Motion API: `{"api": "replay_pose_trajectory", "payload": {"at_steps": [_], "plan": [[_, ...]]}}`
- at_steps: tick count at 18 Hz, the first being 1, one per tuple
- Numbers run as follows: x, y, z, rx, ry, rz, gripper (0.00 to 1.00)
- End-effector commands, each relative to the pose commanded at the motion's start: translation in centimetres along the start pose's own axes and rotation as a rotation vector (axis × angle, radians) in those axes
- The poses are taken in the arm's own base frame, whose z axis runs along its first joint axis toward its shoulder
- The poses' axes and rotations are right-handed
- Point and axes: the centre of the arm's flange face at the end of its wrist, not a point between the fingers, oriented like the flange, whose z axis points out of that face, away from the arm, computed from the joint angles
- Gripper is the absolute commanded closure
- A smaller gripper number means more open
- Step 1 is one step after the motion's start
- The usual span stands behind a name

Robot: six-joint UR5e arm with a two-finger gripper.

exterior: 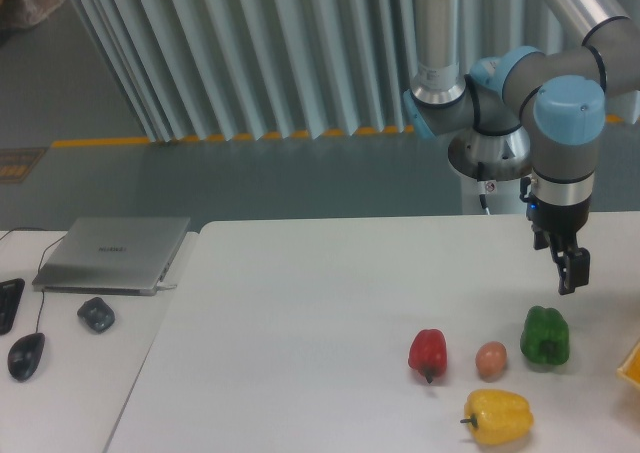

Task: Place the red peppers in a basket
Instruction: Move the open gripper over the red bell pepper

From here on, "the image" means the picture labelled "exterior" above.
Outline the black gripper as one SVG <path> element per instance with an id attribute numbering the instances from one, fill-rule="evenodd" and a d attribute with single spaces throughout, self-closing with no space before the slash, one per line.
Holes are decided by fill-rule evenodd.
<path id="1" fill-rule="evenodd" d="M 593 192 L 593 176 L 557 182 L 540 175 L 520 179 L 520 200 L 533 224 L 533 248 L 549 247 L 559 275 L 558 293 L 568 295 L 589 284 L 590 252 L 575 234 L 586 224 Z"/>

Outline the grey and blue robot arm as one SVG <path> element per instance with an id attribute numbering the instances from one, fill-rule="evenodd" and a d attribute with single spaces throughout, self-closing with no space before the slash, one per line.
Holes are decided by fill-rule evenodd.
<path id="1" fill-rule="evenodd" d="M 413 0 L 418 71 L 403 101 L 415 132 L 454 133 L 450 164 L 478 184 L 518 181 L 534 234 L 570 294 L 589 281 L 579 246 L 608 99 L 639 88 L 639 29 L 617 0 L 545 0 L 576 42 L 459 66 L 460 0 Z"/>

